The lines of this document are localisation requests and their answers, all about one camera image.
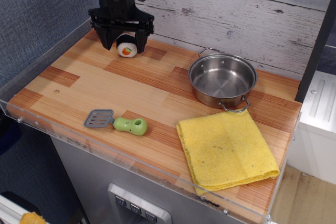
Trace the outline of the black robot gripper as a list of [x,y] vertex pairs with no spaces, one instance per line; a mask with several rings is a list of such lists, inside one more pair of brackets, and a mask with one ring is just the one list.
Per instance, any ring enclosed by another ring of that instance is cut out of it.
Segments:
[[154,33],[154,16],[139,10],[135,0],[106,0],[104,6],[90,9],[91,23],[103,45],[110,50],[124,31],[135,32],[138,53],[145,50],[148,35]]

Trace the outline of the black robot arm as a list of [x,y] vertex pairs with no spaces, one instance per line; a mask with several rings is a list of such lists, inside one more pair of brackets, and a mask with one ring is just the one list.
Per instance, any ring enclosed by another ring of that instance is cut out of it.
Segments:
[[111,49],[117,37],[128,31],[135,33],[138,52],[144,52],[148,36],[154,33],[154,16],[139,10],[135,1],[146,0],[99,0],[100,7],[88,10],[105,49]]

